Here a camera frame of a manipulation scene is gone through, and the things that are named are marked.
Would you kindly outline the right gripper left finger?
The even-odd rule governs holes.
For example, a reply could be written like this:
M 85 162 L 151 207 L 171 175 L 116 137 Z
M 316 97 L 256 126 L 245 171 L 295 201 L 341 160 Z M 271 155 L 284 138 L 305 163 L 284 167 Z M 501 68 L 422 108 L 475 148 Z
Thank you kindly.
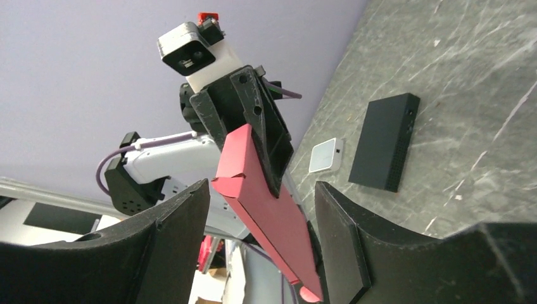
M 1 244 L 2 303 L 187 303 L 210 204 L 203 179 L 72 241 Z

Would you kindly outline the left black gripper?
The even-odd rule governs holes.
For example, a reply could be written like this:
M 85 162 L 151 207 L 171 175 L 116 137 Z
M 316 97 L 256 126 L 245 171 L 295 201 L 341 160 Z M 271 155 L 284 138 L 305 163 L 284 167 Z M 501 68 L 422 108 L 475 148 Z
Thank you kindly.
M 275 101 L 291 98 L 293 93 L 285 93 L 282 82 L 278 80 L 262 79 L 251 66 L 244 66 L 231 76 L 216 80 L 202 91 L 214 105 L 218 121 L 223 123 L 226 134 L 244 124 L 251 125 L 265 180 L 270 192 L 278 198 L 293 147 L 291 135 Z M 193 131 L 209 134 L 191 104 L 194 95 L 188 83 L 181 85 L 179 103 L 182 115 Z

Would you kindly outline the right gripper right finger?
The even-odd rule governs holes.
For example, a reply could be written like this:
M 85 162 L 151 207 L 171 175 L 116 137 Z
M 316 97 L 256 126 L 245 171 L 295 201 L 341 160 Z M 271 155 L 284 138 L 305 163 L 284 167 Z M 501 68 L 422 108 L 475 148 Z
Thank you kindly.
M 443 239 L 352 202 L 327 182 L 315 211 L 330 303 L 535 303 L 536 224 L 481 222 Z

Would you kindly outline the red cardboard paper box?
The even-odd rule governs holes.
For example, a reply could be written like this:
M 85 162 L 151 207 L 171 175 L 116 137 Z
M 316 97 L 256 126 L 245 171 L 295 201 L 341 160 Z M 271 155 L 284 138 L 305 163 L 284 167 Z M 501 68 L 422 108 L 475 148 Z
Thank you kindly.
M 322 301 L 306 219 L 289 191 L 270 192 L 246 124 L 227 135 L 212 186 L 250 230 L 291 284 L 302 284 L 300 295 Z

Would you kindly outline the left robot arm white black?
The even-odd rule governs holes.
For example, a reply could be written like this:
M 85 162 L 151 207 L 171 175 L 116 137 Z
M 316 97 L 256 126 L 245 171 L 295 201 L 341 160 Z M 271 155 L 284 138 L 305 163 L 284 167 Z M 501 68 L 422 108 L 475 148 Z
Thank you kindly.
M 280 198 L 293 147 L 275 102 L 299 97 L 252 66 L 221 76 L 200 92 L 183 83 L 180 110 L 191 130 L 156 138 L 126 134 L 119 148 L 99 163 L 96 182 L 119 212 L 138 214 L 182 191 L 180 175 L 215 170 L 226 137 L 248 124 L 261 179 Z

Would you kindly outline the black box near left arm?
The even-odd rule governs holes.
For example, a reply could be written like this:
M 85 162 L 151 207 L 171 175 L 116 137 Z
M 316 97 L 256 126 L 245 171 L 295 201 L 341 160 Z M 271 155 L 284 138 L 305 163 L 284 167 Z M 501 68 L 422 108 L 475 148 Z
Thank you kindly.
M 409 92 L 368 103 L 348 182 L 398 192 L 419 105 Z

